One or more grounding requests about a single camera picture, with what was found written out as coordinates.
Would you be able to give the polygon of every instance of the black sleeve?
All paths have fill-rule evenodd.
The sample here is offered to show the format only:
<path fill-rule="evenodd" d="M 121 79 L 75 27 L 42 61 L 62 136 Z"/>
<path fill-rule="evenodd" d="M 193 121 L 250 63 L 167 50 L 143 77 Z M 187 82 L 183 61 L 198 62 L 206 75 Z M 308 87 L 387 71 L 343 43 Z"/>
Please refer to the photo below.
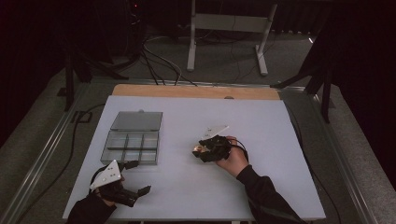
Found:
<path fill-rule="evenodd" d="M 236 177 L 245 185 L 252 215 L 260 224 L 305 223 L 275 190 L 270 177 L 259 176 L 247 166 Z"/>
<path fill-rule="evenodd" d="M 89 194 L 85 199 L 76 202 L 66 224 L 100 224 L 105 223 L 116 206 L 107 206 L 95 194 Z"/>

